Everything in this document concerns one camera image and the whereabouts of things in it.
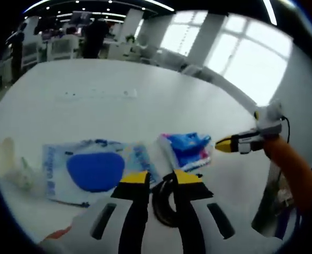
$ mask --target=white table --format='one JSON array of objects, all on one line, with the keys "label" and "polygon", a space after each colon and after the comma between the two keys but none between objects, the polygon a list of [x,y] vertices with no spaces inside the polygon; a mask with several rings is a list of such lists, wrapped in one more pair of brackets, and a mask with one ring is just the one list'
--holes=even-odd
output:
[{"label": "white table", "polygon": [[108,45],[119,45],[120,44],[119,41],[115,41],[114,39],[108,39],[108,38],[105,38],[103,43],[108,44]]},{"label": "white table", "polygon": [[[136,89],[137,97],[97,96],[125,89]],[[215,85],[163,68],[114,60],[40,63],[0,102],[0,141],[12,137],[16,155],[24,156],[36,170],[41,168],[45,143],[94,137],[152,142],[160,133],[195,131],[217,141],[254,124],[253,117]],[[262,151],[248,155],[213,151],[203,180],[231,218],[236,233],[249,227],[268,172],[269,160]],[[3,192],[17,221],[35,241],[67,227],[83,210],[27,197],[8,186]],[[149,210],[143,252],[182,253],[178,230],[157,222],[151,204]]]}]

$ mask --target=orange sleeve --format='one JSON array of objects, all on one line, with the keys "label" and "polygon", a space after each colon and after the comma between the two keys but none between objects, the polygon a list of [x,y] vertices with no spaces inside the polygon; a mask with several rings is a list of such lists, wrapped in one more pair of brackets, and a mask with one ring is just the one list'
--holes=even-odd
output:
[{"label": "orange sleeve", "polygon": [[312,206],[312,170],[306,161],[281,137],[266,140],[264,151],[281,168],[296,206],[302,212],[309,210]]}]

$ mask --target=window frame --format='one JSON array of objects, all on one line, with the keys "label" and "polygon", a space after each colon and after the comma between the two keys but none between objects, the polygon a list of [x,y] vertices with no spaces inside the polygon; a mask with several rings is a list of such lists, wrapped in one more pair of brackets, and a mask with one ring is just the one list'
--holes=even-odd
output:
[{"label": "window frame", "polygon": [[137,29],[136,29],[136,31],[135,31],[135,35],[134,35],[135,39],[138,38],[138,35],[139,35],[139,33],[140,33],[140,30],[141,30],[141,27],[143,26],[143,24],[144,24],[144,19],[141,19],[141,20],[139,21],[138,26],[137,26]]},{"label": "window frame", "polygon": [[[191,20],[188,21],[188,22],[179,22],[179,21],[175,21],[176,15],[179,14],[179,13],[183,13],[183,12],[193,12],[193,15],[192,15]],[[199,13],[202,13],[202,12],[206,12],[206,16],[205,16],[203,22],[202,22],[201,24],[194,23],[193,21],[194,21],[194,19],[195,19],[195,16],[196,16],[197,14],[199,14]],[[201,29],[201,27],[202,27],[202,24],[204,23],[204,21],[205,21],[207,15],[208,15],[208,11],[204,11],[204,10],[177,12],[175,15],[173,15],[173,17],[172,17],[172,19],[171,19],[171,21],[170,21],[170,24],[168,25],[168,27],[167,27],[167,29],[166,29],[166,31],[165,31],[165,33],[164,33],[163,39],[162,39],[161,44],[160,44],[159,47],[160,47],[161,49],[164,49],[164,50],[169,50],[169,51],[171,51],[171,52],[173,52],[173,53],[175,53],[175,54],[179,54],[180,56],[188,57],[188,55],[189,55],[190,52],[191,52],[192,46],[194,45],[194,42],[195,42],[195,40],[197,39],[197,36],[198,36],[198,34],[199,34],[199,31],[200,31],[200,29]],[[183,42],[185,41],[186,34],[184,35],[184,38],[182,39],[182,43],[179,45],[179,48],[178,48],[177,51],[170,50],[170,49],[168,49],[168,48],[165,48],[164,46],[162,47],[162,43],[163,43],[163,41],[164,41],[166,32],[168,31],[168,29],[169,29],[172,25],[187,25],[187,26],[188,26],[188,30],[189,30],[190,28],[192,28],[192,27],[195,27],[195,28],[198,28],[198,29],[199,29],[199,30],[198,30],[198,33],[197,33],[197,35],[196,35],[196,37],[195,37],[194,40],[193,40],[193,43],[192,43],[191,48],[190,48],[190,50],[189,50],[189,52],[188,52],[187,55],[183,55],[183,54],[180,53],[180,52],[182,51],[182,48],[181,48],[181,47],[182,47]]]},{"label": "window frame", "polygon": [[215,52],[217,46],[219,45],[219,42],[220,42],[220,40],[221,40],[223,35],[233,36],[233,37],[235,37],[237,39],[237,42],[236,42],[233,50],[231,51],[230,56],[228,57],[228,60],[227,60],[227,62],[225,64],[224,68],[222,69],[221,72],[218,72],[218,74],[221,75],[222,77],[225,77],[226,72],[230,68],[230,65],[235,60],[236,52],[239,50],[241,42],[244,41],[244,40],[248,40],[248,41],[250,41],[252,43],[256,43],[258,46],[262,47],[263,49],[266,49],[266,50],[270,51],[271,53],[277,55],[278,57],[280,57],[282,60],[284,60],[288,64],[289,58],[291,56],[292,48],[293,48],[293,38],[292,37],[290,37],[286,33],[282,32],[284,35],[289,37],[290,40],[291,40],[291,45],[290,45],[290,49],[289,49],[290,51],[288,52],[288,54],[286,56],[282,55],[280,52],[276,51],[274,48],[271,48],[270,46],[266,45],[265,43],[263,43],[261,41],[258,41],[255,38],[253,38],[251,36],[248,36],[246,34],[246,32],[248,31],[248,28],[249,28],[249,26],[250,26],[250,24],[252,22],[256,22],[256,23],[262,23],[262,22],[260,22],[258,20],[251,19],[249,17],[241,16],[241,15],[236,15],[236,14],[232,14],[232,15],[240,16],[240,17],[245,19],[245,24],[244,24],[244,27],[243,27],[242,31],[241,32],[236,32],[236,31],[232,31],[232,30],[227,29],[226,28],[226,24],[228,22],[228,19],[225,19],[224,23],[221,26],[221,29],[218,32],[218,35],[217,35],[217,38],[216,38],[215,42],[211,46],[210,52],[209,52],[209,54],[208,54],[208,56],[207,56],[207,58],[206,58],[206,60],[204,62],[204,66],[206,66],[207,68],[209,68],[208,66],[211,66],[211,64],[210,64],[211,63],[211,57],[213,56],[213,53]]}]

